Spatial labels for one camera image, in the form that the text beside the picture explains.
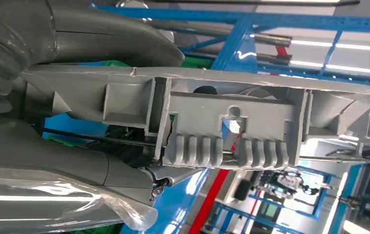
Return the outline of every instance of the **blue metal beam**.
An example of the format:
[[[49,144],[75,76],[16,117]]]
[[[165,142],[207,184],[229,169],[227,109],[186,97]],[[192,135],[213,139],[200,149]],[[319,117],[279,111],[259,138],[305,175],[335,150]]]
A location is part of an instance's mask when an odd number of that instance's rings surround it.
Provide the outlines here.
[[[319,219],[319,217],[316,217],[315,215],[312,215],[312,214],[306,213],[306,212],[304,212],[304,211],[298,211],[298,210],[295,210],[295,209],[292,209],[292,208],[289,208],[289,207],[285,207],[285,206],[284,206],[284,205],[282,205],[282,204],[279,204],[279,203],[274,202],[274,201],[267,200],[267,199],[262,198],[262,197],[259,197],[259,196],[255,196],[255,195],[253,195],[253,194],[250,194],[250,195],[248,195],[248,196],[249,196],[249,197],[251,197],[251,198],[254,198],[254,199],[260,200],[261,202],[268,203],[268,204],[271,204],[271,205],[273,205],[273,206],[276,206],[276,207],[279,207],[279,208],[282,208],[282,209],[286,208],[286,209],[292,210],[292,211],[294,211],[294,212],[298,213],[299,215],[303,215],[303,216],[306,216],[306,217],[308,217],[308,218],[312,218],[312,219],[320,220],[320,219]]]
[[[233,213],[235,213],[237,215],[240,215],[242,217],[246,217],[246,218],[249,218],[249,219],[255,219],[256,222],[259,222],[261,224],[264,224],[264,225],[269,226],[269,227],[272,227],[272,228],[280,229],[281,231],[286,232],[286,233],[304,234],[304,233],[299,232],[299,231],[296,231],[294,229],[291,229],[291,228],[288,228],[288,227],[285,227],[285,226],[278,225],[278,224],[276,224],[276,223],[274,223],[274,222],[272,222],[272,221],[270,221],[268,219],[256,217],[255,215],[250,215],[248,213],[245,213],[243,211],[237,210],[237,209],[232,208],[230,206],[226,206],[224,204],[215,203],[215,206],[221,207],[224,210],[232,211]]]
[[[232,215],[233,215],[233,214],[234,214],[233,212],[228,211],[228,213],[227,213],[227,214],[226,214],[226,216],[225,216],[224,222],[223,222],[223,224],[222,224],[222,226],[221,226],[221,229],[220,229],[220,231],[219,231],[219,234],[224,234],[224,233],[226,233],[226,229],[228,228],[229,223],[231,222],[231,218],[232,218]]]
[[[228,36],[217,37],[217,38],[214,38],[214,39],[211,39],[211,40],[206,40],[206,41],[203,41],[203,42],[200,42],[200,43],[196,43],[194,45],[181,47],[181,51],[182,52],[192,51],[192,50],[203,48],[203,47],[206,47],[206,46],[209,46],[209,45],[214,45],[214,44],[225,41],[227,38],[228,38]]]
[[[249,35],[254,35],[252,23],[245,19],[239,20],[232,29],[231,34],[228,36],[225,45],[211,68],[226,71],[256,72],[256,57],[249,58],[250,66],[248,69],[241,66],[243,63],[242,59],[236,58],[237,51],[240,51],[240,49],[242,50],[242,47],[246,47],[249,52],[255,53],[254,37],[250,37]]]
[[[319,73],[319,77],[323,76],[323,74],[326,70],[326,66],[329,63],[331,57],[333,56],[334,49],[336,48],[336,44],[339,42],[341,36],[342,36],[342,31],[337,31],[336,36],[333,39],[333,43],[332,43],[331,47],[329,48],[328,53],[326,54],[325,60],[323,62],[323,66],[322,66],[322,68],[320,70],[320,73]]]
[[[238,20],[246,19],[250,20],[253,24],[268,27],[294,27],[335,31],[370,32],[370,17],[242,13],[182,9],[116,8],[112,6],[98,6],[97,8],[134,18],[225,23],[235,23]]]
[[[346,180],[345,187],[343,189],[341,197],[348,197],[352,195],[353,188],[359,178],[359,172],[362,168],[362,164],[354,165],[350,167],[348,179]],[[347,205],[343,202],[339,202],[337,205],[336,213],[333,217],[333,222],[331,224],[329,234],[338,234],[341,231],[344,217],[346,214]]]
[[[330,184],[332,176],[325,176],[325,179],[323,180],[323,183]],[[328,190],[327,189],[321,189],[320,194],[317,197],[317,205],[314,206],[313,209],[313,215],[316,217],[319,217],[320,212],[322,210],[323,204],[325,202],[325,198],[327,195]]]

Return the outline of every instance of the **machine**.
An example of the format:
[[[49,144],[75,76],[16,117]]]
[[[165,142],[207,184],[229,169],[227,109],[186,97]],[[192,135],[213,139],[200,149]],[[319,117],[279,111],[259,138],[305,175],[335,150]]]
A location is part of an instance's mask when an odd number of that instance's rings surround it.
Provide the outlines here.
[[[131,67],[75,65],[111,59]],[[353,152],[336,156],[370,160],[370,86],[177,68],[183,59],[141,21],[0,0],[0,233],[145,230],[164,186],[202,168],[293,166],[310,138],[356,137]],[[44,128],[60,113],[108,124],[108,135]],[[235,151],[223,147],[230,120],[241,134]],[[69,147],[42,132],[93,142]]]

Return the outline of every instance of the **ceiling light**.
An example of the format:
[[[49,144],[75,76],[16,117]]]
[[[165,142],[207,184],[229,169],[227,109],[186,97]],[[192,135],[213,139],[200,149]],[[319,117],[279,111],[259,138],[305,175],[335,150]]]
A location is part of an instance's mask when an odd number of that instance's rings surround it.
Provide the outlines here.
[[[349,220],[346,220],[343,224],[343,230],[350,234],[370,234],[370,232],[352,222]]]
[[[327,65],[327,68],[332,69],[339,69],[339,70],[346,70],[346,71],[354,71],[354,72],[366,72],[370,73],[370,69],[367,68],[359,68],[359,67],[347,67],[347,66],[339,66],[339,65]]]
[[[310,67],[323,67],[323,64],[316,63],[316,62],[303,62],[303,61],[292,60],[290,61],[290,63],[294,65],[303,65],[303,66],[310,66]]]
[[[294,65],[302,65],[302,66],[310,66],[310,67],[323,67],[323,64],[316,63],[316,62],[304,62],[304,61],[292,60],[290,63]],[[370,73],[370,69],[360,68],[360,67],[348,67],[348,66],[339,66],[339,65],[331,65],[331,64],[326,65],[326,67],[332,68],[332,69],[338,69],[338,70],[345,70],[345,71]]]
[[[331,47],[333,44],[329,42],[318,42],[318,41],[306,41],[306,40],[291,40],[292,44],[296,45],[314,45],[314,46],[323,46]],[[352,44],[336,44],[337,48],[345,49],[355,49],[355,50],[370,50],[370,46],[367,45],[352,45]]]

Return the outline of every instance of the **keyhole-shaped slot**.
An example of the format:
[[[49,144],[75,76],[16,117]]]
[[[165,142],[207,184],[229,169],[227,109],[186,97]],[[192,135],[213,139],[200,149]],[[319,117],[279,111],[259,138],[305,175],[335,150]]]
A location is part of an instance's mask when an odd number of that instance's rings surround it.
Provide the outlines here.
[[[232,133],[241,134],[246,132],[247,118],[241,117],[241,109],[239,107],[230,107],[228,115],[223,119],[223,122]]]

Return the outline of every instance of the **gray metal pipe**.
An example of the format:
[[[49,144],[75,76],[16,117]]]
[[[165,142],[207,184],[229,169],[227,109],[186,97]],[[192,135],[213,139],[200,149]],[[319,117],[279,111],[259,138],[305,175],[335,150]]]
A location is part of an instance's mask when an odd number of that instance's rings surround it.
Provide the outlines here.
[[[202,48],[193,51],[193,53],[201,54],[201,55],[213,55],[217,56],[220,50],[215,48]],[[286,56],[276,56],[276,55],[268,55],[262,53],[256,53],[257,60],[260,62],[269,62],[273,64],[281,64],[281,65],[289,65],[291,60],[291,55]]]
[[[150,25],[158,29],[175,31],[179,33],[197,34],[209,37],[227,36],[231,33],[230,28],[202,26],[195,23],[184,22],[166,22],[166,21],[151,21]],[[276,45],[289,47],[292,37],[258,33],[255,35],[255,42],[267,45]]]
[[[320,162],[355,162],[355,163],[370,163],[370,159],[365,158],[344,158],[344,157],[314,157],[300,156],[300,160],[320,161]]]

